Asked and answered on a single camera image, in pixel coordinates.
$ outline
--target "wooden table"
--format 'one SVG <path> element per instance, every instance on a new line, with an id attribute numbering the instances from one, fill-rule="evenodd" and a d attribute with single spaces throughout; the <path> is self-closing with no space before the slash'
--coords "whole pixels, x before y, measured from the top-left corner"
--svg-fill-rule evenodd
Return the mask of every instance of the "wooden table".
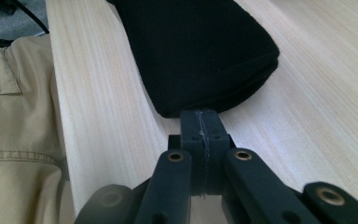
<path id="1" fill-rule="evenodd" d="M 288 186 L 338 185 L 358 199 L 358 1 L 238 0 L 281 50 L 277 71 L 220 115 L 238 147 Z M 125 31 L 104 0 L 47 0 L 63 136 L 78 213 L 111 184 L 151 176 L 177 119 L 156 113 Z M 224 223 L 218 198 L 193 200 L 193 223 Z"/>

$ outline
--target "gray floor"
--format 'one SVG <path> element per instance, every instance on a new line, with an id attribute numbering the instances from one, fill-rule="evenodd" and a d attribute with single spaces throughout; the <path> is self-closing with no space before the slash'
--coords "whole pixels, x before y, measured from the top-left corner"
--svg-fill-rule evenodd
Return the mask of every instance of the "gray floor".
<path id="1" fill-rule="evenodd" d="M 45 0 L 19 0 L 48 27 Z M 42 35 L 43 30 L 22 10 L 12 16 L 0 11 L 0 39 L 17 39 L 27 35 Z"/>

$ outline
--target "black cloth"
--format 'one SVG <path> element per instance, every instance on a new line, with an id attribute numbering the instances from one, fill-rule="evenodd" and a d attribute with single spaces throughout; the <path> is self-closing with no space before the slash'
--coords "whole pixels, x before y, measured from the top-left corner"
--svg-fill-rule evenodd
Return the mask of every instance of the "black cloth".
<path id="1" fill-rule="evenodd" d="M 109 0 L 150 99 L 165 118 L 240 104 L 278 66 L 269 34 L 232 0 Z"/>

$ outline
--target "person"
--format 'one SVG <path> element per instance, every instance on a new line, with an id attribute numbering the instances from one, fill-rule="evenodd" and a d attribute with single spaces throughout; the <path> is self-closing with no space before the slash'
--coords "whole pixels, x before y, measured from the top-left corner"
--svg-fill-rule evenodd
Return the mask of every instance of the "person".
<path id="1" fill-rule="evenodd" d="M 0 49 L 0 224 L 73 223 L 49 35 Z"/>

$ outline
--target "table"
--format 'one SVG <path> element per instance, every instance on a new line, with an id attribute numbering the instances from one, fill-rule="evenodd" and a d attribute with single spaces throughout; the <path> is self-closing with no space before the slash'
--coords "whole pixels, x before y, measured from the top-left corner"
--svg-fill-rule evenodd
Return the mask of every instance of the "table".
<path id="1" fill-rule="evenodd" d="M 293 189 L 325 181 L 358 199 L 358 1 L 237 2 L 281 56 L 254 96 L 220 115 L 227 131 Z M 104 0 L 47 0 L 47 7 L 78 213 L 98 188 L 133 188 L 150 177 L 179 121 L 154 110 L 120 19 Z M 218 200 L 193 200 L 193 223 L 224 223 Z"/>

